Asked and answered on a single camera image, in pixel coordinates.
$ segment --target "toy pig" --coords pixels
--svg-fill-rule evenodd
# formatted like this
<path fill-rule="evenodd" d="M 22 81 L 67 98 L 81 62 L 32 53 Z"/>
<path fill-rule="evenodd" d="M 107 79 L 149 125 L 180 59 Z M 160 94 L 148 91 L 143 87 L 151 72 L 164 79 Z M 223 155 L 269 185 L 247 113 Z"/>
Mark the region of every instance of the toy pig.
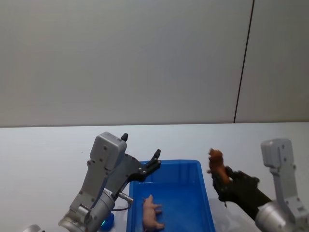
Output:
<path fill-rule="evenodd" d="M 224 183 L 229 183 L 231 180 L 228 177 L 225 166 L 223 164 L 223 154 L 219 150 L 210 149 L 209 153 L 209 168 L 210 171 L 208 173 L 216 172 L 220 175 Z"/>
<path fill-rule="evenodd" d="M 153 204 L 153 196 L 150 195 L 144 199 L 143 203 L 143 228 L 145 232 L 153 232 L 164 228 L 164 224 L 160 224 L 156 221 L 156 214 L 162 212 L 162 210 L 156 210 L 161 207 L 160 204 Z"/>

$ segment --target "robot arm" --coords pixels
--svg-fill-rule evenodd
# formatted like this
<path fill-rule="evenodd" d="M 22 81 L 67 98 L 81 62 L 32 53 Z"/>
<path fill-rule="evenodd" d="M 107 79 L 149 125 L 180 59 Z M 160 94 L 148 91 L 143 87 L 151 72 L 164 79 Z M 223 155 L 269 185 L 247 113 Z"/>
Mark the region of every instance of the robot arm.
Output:
<path fill-rule="evenodd" d="M 232 179 L 224 184 L 212 173 L 213 186 L 220 201 L 231 201 L 241 207 L 262 232 L 309 232 L 308 211 L 297 195 L 292 143 L 274 139 L 261 143 L 264 165 L 274 177 L 277 200 L 271 201 L 258 188 L 259 180 L 226 167 Z"/>
<path fill-rule="evenodd" d="M 96 137 L 87 162 L 88 171 L 81 190 L 59 222 L 59 227 L 41 230 L 32 225 L 24 232 L 97 232 L 108 217 L 118 197 L 131 200 L 122 193 L 130 181 L 143 181 L 157 170 L 158 149 L 145 165 L 125 153 L 127 134 L 121 139 L 105 132 Z"/>

